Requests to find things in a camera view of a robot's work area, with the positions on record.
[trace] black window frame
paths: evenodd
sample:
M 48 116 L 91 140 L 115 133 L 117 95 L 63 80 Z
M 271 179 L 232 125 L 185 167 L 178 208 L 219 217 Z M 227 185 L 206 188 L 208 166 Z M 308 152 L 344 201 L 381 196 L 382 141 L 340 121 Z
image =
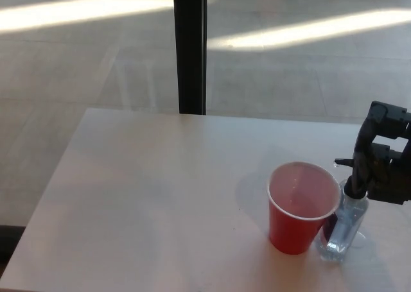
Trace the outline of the black window frame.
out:
M 207 0 L 174 0 L 181 114 L 206 114 Z

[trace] tiled floor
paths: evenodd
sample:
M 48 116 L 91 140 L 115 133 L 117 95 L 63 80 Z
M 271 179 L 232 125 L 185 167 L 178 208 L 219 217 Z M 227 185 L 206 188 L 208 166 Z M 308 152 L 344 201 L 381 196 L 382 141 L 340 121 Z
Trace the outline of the tiled floor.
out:
M 411 108 L 411 0 L 209 0 L 207 109 Z M 172 0 L 0 0 L 0 224 L 27 224 L 87 107 L 176 112 Z

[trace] cup rim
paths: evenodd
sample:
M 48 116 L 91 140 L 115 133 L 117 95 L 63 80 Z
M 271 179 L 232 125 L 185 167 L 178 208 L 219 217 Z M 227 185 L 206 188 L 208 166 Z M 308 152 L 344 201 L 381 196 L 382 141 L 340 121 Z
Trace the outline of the cup rim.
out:
M 314 168 L 314 169 L 317 169 L 317 170 L 325 173 L 326 175 L 328 175 L 328 176 L 332 179 L 333 183 L 335 184 L 335 187 L 336 187 L 338 190 L 340 190 L 340 185 L 338 184 L 338 182 L 337 182 L 337 180 L 335 179 L 335 177 L 334 177 L 330 172 L 328 172 L 327 170 L 325 170 L 323 167 L 318 166 L 318 165 L 316 165 L 316 164 L 312 164 L 312 163 L 310 163 L 310 162 L 301 162 L 301 161 L 287 162 L 287 163 L 285 163 L 285 164 L 281 164 L 280 166 L 276 167 L 276 168 L 273 170 L 273 172 L 271 172 L 270 178 L 268 179 L 268 182 L 267 182 L 267 194 L 268 194 L 268 198 L 270 199 L 271 203 L 272 203 L 278 210 L 280 210 L 282 213 L 286 214 L 287 216 L 292 217 L 292 218 L 295 218 L 295 219 L 298 219 L 298 220 L 303 220 L 303 221 L 317 221 L 317 220 L 321 220 L 321 219 L 327 218 L 327 217 L 330 216 L 332 213 L 334 213 L 334 212 L 338 209 L 338 206 L 340 205 L 341 194 L 338 195 L 338 199 L 337 199 L 334 207 L 333 207 L 327 214 L 325 214 L 325 215 L 323 215 L 323 216 L 320 216 L 320 217 L 315 217 L 315 218 L 300 217 L 300 216 L 293 215 L 293 214 L 287 212 L 286 210 L 283 210 L 282 208 L 280 208 L 280 206 L 279 206 L 279 205 L 274 201 L 274 199 L 271 197 L 271 193 L 270 193 L 271 180 L 272 180 L 272 177 L 273 177 L 273 175 L 274 175 L 274 172 L 275 172 L 277 169 L 279 169 L 280 167 L 289 166 L 289 165 L 292 165 L 292 164 L 302 164 L 303 166 L 309 166 L 309 167 L 312 167 L 312 168 Z

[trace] plastic cup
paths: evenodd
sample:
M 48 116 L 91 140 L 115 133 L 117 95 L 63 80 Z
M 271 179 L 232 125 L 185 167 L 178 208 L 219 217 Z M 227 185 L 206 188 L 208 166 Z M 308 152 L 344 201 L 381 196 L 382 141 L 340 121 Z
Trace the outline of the plastic cup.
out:
M 341 199 L 334 177 L 306 162 L 279 166 L 271 174 L 267 193 L 270 241 L 279 251 L 290 255 L 298 255 L 310 247 Z

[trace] table surface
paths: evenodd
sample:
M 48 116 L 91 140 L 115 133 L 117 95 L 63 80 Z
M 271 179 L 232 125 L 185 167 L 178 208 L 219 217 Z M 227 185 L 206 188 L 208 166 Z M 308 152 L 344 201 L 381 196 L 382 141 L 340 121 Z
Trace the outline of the table surface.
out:
M 333 159 L 352 155 L 358 129 L 89 109 L 0 288 L 410 291 L 411 203 L 371 202 L 342 265 L 267 239 L 272 170 L 303 160 L 340 181 L 349 169 Z

